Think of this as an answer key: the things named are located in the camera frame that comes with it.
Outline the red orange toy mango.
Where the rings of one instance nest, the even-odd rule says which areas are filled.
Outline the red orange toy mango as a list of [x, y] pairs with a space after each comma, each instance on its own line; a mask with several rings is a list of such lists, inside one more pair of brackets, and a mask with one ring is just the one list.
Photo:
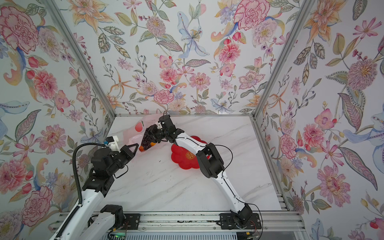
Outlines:
[[145, 143], [141, 144], [141, 146], [139, 147], [139, 150], [140, 150], [140, 152], [145, 152], [145, 151], [147, 151], [148, 149], [150, 149], [151, 147], [153, 147], [155, 145], [156, 145], [156, 143], [145, 142]]

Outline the dark purple toy grapes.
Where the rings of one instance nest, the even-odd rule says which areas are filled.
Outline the dark purple toy grapes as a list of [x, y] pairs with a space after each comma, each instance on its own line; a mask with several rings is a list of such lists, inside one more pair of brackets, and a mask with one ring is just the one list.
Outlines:
[[151, 139], [151, 136], [150, 136], [150, 133], [149, 133], [149, 129], [147, 129], [145, 131], [145, 134], [144, 134], [144, 137], [143, 137], [143, 140], [142, 140], [142, 143], [145, 143], [145, 142], [152, 142], [152, 139]]

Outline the pink plastic bag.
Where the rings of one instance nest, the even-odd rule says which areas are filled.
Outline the pink plastic bag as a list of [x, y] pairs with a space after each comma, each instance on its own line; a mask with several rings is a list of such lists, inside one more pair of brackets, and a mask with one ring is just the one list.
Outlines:
[[138, 120], [134, 125], [120, 131], [117, 136], [120, 145], [139, 144], [141, 146], [145, 131], [152, 125], [156, 125], [161, 117], [161, 114], [145, 115]]

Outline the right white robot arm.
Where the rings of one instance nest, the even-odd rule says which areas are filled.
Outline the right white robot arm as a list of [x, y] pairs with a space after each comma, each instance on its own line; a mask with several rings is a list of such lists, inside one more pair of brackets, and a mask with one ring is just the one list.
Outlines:
[[169, 142], [194, 154], [202, 174], [215, 181], [226, 197], [231, 207], [230, 213], [235, 226], [239, 229], [246, 228], [253, 215], [253, 210], [240, 197], [230, 182], [224, 160], [216, 145], [213, 143], [204, 144], [193, 139], [185, 131], [177, 128], [169, 115], [161, 116], [156, 124], [148, 127], [144, 139], [152, 143]]

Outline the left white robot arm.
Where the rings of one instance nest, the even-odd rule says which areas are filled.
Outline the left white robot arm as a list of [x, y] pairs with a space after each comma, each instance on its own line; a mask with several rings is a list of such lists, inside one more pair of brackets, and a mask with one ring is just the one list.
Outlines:
[[114, 183], [116, 172], [135, 157], [140, 145], [124, 145], [120, 150], [114, 151], [110, 146], [96, 144], [99, 149], [95, 151], [92, 160], [94, 167], [81, 185], [77, 171], [77, 152], [88, 145], [81, 144], [73, 152], [72, 166], [78, 201], [51, 237], [53, 240], [99, 240], [104, 234], [112, 233], [129, 222], [122, 206], [106, 205], [95, 221], [88, 223]]

